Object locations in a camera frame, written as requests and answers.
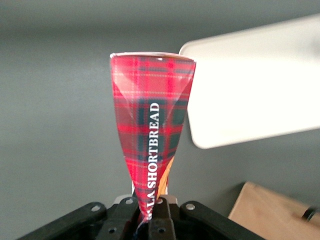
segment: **white panel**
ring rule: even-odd
[[[208,149],[320,128],[320,15],[186,43],[188,105]]]

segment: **red plaid packaging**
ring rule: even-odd
[[[147,222],[160,195],[160,182],[167,183],[196,63],[160,52],[114,53],[110,58],[119,139]]]

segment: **screw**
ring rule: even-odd
[[[196,208],[196,206],[195,205],[193,205],[192,203],[188,203],[187,205],[185,205],[185,207],[186,207],[186,209],[188,209],[188,210],[194,210],[195,208]]]
[[[132,198],[129,198],[125,201],[125,204],[132,204],[133,202]]]
[[[91,211],[96,212],[96,211],[99,211],[100,209],[101,209],[101,206],[95,205],[94,207],[91,208]]]

